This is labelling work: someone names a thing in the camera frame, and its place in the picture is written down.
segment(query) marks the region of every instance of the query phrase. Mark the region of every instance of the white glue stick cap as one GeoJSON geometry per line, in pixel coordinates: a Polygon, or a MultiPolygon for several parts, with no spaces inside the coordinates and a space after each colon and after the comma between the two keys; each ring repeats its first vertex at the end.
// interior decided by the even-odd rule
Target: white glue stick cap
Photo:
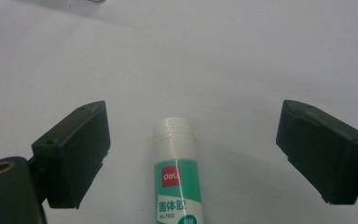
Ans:
{"type": "Polygon", "coordinates": [[[153,126],[155,163],[196,160],[194,137],[187,119],[167,118],[153,126]]]}

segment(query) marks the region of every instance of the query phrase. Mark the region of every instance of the white background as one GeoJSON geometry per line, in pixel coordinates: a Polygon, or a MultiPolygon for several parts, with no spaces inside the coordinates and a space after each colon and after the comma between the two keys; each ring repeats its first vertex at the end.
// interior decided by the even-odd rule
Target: white background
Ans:
{"type": "Polygon", "coordinates": [[[50,224],[154,223],[151,128],[190,119],[206,223],[358,223],[275,145],[292,99],[358,129],[358,1],[0,0],[0,159],[78,106],[112,147],[79,210],[50,224]]]}

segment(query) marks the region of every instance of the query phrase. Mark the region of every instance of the glue stick label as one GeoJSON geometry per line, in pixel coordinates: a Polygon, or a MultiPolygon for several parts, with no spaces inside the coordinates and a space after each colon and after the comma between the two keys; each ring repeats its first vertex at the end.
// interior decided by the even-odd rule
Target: glue stick label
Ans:
{"type": "Polygon", "coordinates": [[[197,163],[165,161],[155,165],[157,224],[203,224],[197,163]]]}

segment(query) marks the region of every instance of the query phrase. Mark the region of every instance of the red deli logo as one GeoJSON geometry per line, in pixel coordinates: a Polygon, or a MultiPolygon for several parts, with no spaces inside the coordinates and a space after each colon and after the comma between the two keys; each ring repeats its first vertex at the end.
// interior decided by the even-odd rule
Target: red deli logo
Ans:
{"type": "Polygon", "coordinates": [[[162,187],[172,187],[180,185],[180,167],[167,166],[162,168],[162,187]]]}

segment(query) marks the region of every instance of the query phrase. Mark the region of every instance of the glue stick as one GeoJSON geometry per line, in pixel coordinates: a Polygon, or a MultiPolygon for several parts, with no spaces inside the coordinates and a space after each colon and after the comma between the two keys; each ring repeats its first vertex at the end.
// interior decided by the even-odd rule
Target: glue stick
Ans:
{"type": "Polygon", "coordinates": [[[203,224],[193,133],[187,119],[153,127],[157,224],[203,224]]]}

